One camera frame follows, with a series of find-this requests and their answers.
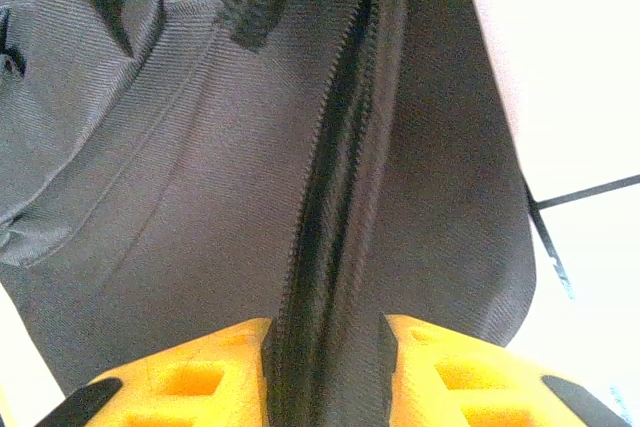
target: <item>square hole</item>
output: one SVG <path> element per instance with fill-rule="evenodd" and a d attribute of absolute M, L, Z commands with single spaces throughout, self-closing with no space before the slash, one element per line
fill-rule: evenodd
<path fill-rule="evenodd" d="M 462 413 L 470 427 L 539 427 L 544 424 L 524 408 L 490 409 L 489 407 L 467 407 Z"/>
<path fill-rule="evenodd" d="M 171 367 L 164 395 L 213 395 L 224 377 L 220 364 L 214 362 L 187 362 Z"/>
<path fill-rule="evenodd" d="M 435 365 L 449 390 L 509 389 L 512 384 L 499 368 L 478 359 L 450 358 Z"/>

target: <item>gray bag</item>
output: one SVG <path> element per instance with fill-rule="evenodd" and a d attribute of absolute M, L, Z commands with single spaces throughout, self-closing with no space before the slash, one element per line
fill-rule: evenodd
<path fill-rule="evenodd" d="M 471 0 L 0 0 L 0 34 L 0 282 L 65 392 L 277 316 L 274 422 L 378 425 L 379 312 L 524 319 Z"/>

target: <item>zipper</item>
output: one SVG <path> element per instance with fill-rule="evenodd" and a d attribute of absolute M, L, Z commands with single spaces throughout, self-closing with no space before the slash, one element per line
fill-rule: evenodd
<path fill-rule="evenodd" d="M 358 0 L 333 62 L 312 143 L 289 271 L 265 342 L 272 427 L 321 425 L 361 266 L 341 262 L 373 108 L 379 0 Z"/>

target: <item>nylon fabric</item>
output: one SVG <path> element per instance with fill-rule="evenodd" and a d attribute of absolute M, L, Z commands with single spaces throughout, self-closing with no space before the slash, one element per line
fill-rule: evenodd
<path fill-rule="evenodd" d="M 225 1 L 0 0 L 7 46 L 26 62 L 0 87 L 0 282 L 67 393 L 278 311 L 317 112 L 357 0 L 287 0 L 256 52 L 216 22 Z M 373 236 L 352 237 L 363 293 L 327 425 L 382 416 L 379 311 L 504 344 L 535 284 L 471 0 L 407 10 L 390 138 L 390 114 L 374 112 L 363 157 L 354 219 Z"/>
<path fill-rule="evenodd" d="M 336 427 L 388 425 L 379 312 L 506 345 L 535 287 L 524 186 L 472 1 L 407 4 L 375 228 L 326 402 Z"/>
<path fill-rule="evenodd" d="M 324 82 L 355 1 L 289 0 L 257 54 L 211 30 L 218 0 L 178 2 L 173 22 L 162 4 L 131 86 L 20 211 L 0 254 L 3 285 L 66 392 L 275 315 Z M 90 33 L 74 39 L 94 49 Z"/>

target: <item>zipper teeth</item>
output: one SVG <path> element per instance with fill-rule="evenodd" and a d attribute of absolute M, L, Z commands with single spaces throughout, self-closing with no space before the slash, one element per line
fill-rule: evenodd
<path fill-rule="evenodd" d="M 340 46 L 333 59 L 331 69 L 330 69 L 330 74 L 326 81 L 325 91 L 322 97 L 321 106 L 318 110 L 318 117 L 314 127 L 313 139 L 311 142 L 311 153 L 310 153 L 309 161 L 305 171 L 306 180 L 304 183 L 304 188 L 302 189 L 302 192 L 300 195 L 299 210 L 298 210 L 299 214 L 295 224 L 294 239 L 291 243 L 291 247 L 289 250 L 289 258 L 288 258 L 289 269 L 288 269 L 286 280 L 285 280 L 286 282 L 285 291 L 283 294 L 283 300 L 280 306 L 279 315 L 277 319 L 274 321 L 274 325 L 273 325 L 272 339 L 276 340 L 276 343 L 275 343 L 276 351 L 272 352 L 272 355 L 273 354 L 275 355 L 273 355 L 272 362 L 271 362 L 271 368 L 273 369 L 272 373 L 274 374 L 271 379 L 271 382 L 276 383 L 276 385 L 278 386 L 276 394 L 280 394 L 280 395 L 283 393 L 282 392 L 283 385 L 281 385 L 281 381 L 283 379 L 282 366 L 284 365 L 284 362 L 287 361 L 287 359 L 284 358 L 284 356 L 286 355 L 287 349 L 283 348 L 283 342 L 286 342 L 287 339 L 283 339 L 282 337 L 283 335 L 286 334 L 286 330 L 292 327 L 291 322 L 294 318 L 294 312 L 293 312 L 294 302 L 292 302 L 292 299 L 294 298 L 296 290 L 301 288 L 300 286 L 296 285 L 295 281 L 296 281 L 296 275 L 297 275 L 298 269 L 300 268 L 300 265 L 298 264 L 301 260 L 299 255 L 299 247 L 300 247 L 299 244 L 304 238 L 303 229 L 304 229 L 305 221 L 307 220 L 305 215 L 307 213 L 307 210 L 305 208 L 306 202 L 307 202 L 307 195 L 314 181 L 314 166 L 317 162 L 316 157 L 318 155 L 319 142 L 322 137 L 322 132 L 325 127 L 325 124 L 328 121 L 328 116 L 331 114 L 330 111 L 328 112 L 329 110 L 328 107 L 329 107 L 329 102 L 331 100 L 332 89 L 334 87 L 337 76 L 339 74 L 339 67 L 340 67 L 341 61 L 343 60 L 343 56 L 345 55 L 345 50 L 349 45 L 349 42 L 352 41 L 352 36 L 354 35 L 354 29 L 356 28 L 356 22 L 358 21 L 358 18 L 361 15 L 365 2 L 366 0 L 357 0 L 356 7 L 349 14 L 347 26 L 342 34 Z M 353 103 L 363 104 L 364 108 L 359 105 L 354 106 L 355 110 L 351 114 L 351 120 L 349 120 L 349 122 L 355 122 L 355 124 L 353 123 L 351 124 L 355 128 L 346 130 L 344 134 L 346 138 L 345 142 L 347 143 L 347 149 L 348 149 L 347 152 L 351 152 L 351 154 L 348 154 L 351 160 L 348 160 L 349 165 L 347 166 L 346 172 L 344 172 L 344 175 L 346 176 L 345 181 L 348 184 L 350 184 L 350 187 L 347 189 L 346 197 L 344 199 L 347 202 L 351 197 L 352 186 L 355 183 L 355 180 L 357 179 L 357 170 L 358 170 L 358 165 L 360 163 L 362 143 L 363 143 L 364 135 L 366 133 L 368 120 L 371 114 L 371 101 L 372 101 L 371 80 L 373 78 L 373 70 L 375 66 L 375 59 L 372 54 L 375 51 L 376 39 L 377 39 L 377 27 L 375 24 L 379 14 L 378 0 L 370 0 L 370 5 L 368 9 L 369 9 L 368 10 L 369 20 L 366 25 L 367 30 L 366 30 L 366 33 L 364 34 L 364 37 L 362 38 L 362 44 L 358 48 L 358 51 L 360 53 L 357 54 L 357 58 L 360 59 L 358 60 L 358 62 L 359 63 L 361 62 L 360 69 L 362 69 L 361 73 L 356 76 L 356 79 L 360 84 L 360 87 L 357 87 L 354 90 L 353 98 L 350 100 L 350 103 L 352 104 Z M 347 274 L 350 281 L 353 280 L 357 275 L 354 272 L 348 272 Z M 346 291 L 345 289 L 343 289 L 342 293 L 343 293 L 343 297 L 346 298 L 347 304 L 349 304 L 347 305 L 347 309 L 348 309 L 350 308 L 350 304 L 351 304 L 351 299 L 349 298 L 349 295 L 348 295 L 348 289 L 346 289 Z M 319 323 L 318 325 L 314 324 L 311 327 L 315 328 L 314 330 L 318 330 L 318 327 L 322 327 L 322 326 L 323 326 L 323 323 Z M 330 338 L 328 343 L 329 345 L 333 345 L 331 340 L 332 339 Z M 277 399 L 276 404 L 281 404 L 282 400 L 283 400 L 282 398 Z"/>
<path fill-rule="evenodd" d="M 297 258 L 297 246 L 298 246 L 298 242 L 300 240 L 300 236 L 301 236 L 301 231 L 302 231 L 302 226 L 304 224 L 304 214 L 305 214 L 305 209 L 304 209 L 304 204 L 305 204 L 305 200 L 306 200 L 306 193 L 307 190 L 309 189 L 309 186 L 311 185 L 312 182 L 312 174 L 313 174 L 313 165 L 314 165 L 314 161 L 315 161 L 315 156 L 316 156 L 316 152 L 318 150 L 318 143 L 320 141 L 320 134 L 322 132 L 322 127 L 324 125 L 324 121 L 326 119 L 326 112 L 327 112 L 327 107 L 328 107 L 328 100 L 329 100 L 329 96 L 331 93 L 331 88 L 333 86 L 333 83 L 336 79 L 336 75 L 337 75 L 337 70 L 338 70 L 338 66 L 340 64 L 340 60 L 342 58 L 342 54 L 344 53 L 344 50 L 349 42 L 349 35 L 351 33 L 351 30 L 354 27 L 355 21 L 357 19 L 357 15 L 358 15 L 358 11 L 360 8 L 360 4 L 361 4 L 362 0 L 357 0 L 357 5 L 354 9 L 351 10 L 351 12 L 349 13 L 349 18 L 347 21 L 347 26 L 345 28 L 345 30 L 342 33 L 342 38 L 340 40 L 340 45 L 338 47 L 338 51 L 336 53 L 336 55 L 333 58 L 332 64 L 331 64 L 331 69 L 329 71 L 329 76 L 327 77 L 327 80 L 325 81 L 325 90 L 324 93 L 322 95 L 322 102 L 320 105 L 320 108 L 318 110 L 318 114 L 317 114 L 317 118 L 316 118 L 316 122 L 314 125 L 314 130 L 313 130 L 313 137 L 312 137 L 312 141 L 311 141 L 311 150 L 310 150 L 310 154 L 309 154 L 309 158 L 307 161 L 307 167 L 305 169 L 305 182 L 303 185 L 303 188 L 300 192 L 300 196 L 299 196 L 299 201 L 298 201 L 298 218 L 296 220 L 296 224 L 294 227 L 294 239 L 291 242 L 291 245 L 289 247 L 289 255 L 288 255 L 288 265 L 289 265 L 289 269 L 287 271 L 287 275 L 285 278 L 285 291 L 284 291 L 284 295 L 283 295 L 283 301 L 281 303 L 280 306 L 280 310 L 278 312 L 278 321 L 276 321 L 276 328 L 275 328 L 275 335 L 277 336 L 278 334 L 281 334 L 281 330 L 282 330 L 282 321 L 280 321 L 280 319 L 286 318 L 288 315 L 287 310 L 288 306 L 290 305 L 289 303 L 289 299 L 292 296 L 292 292 L 291 292 L 291 287 L 293 284 L 293 278 L 295 276 L 295 262 L 296 262 L 296 258 Z"/>

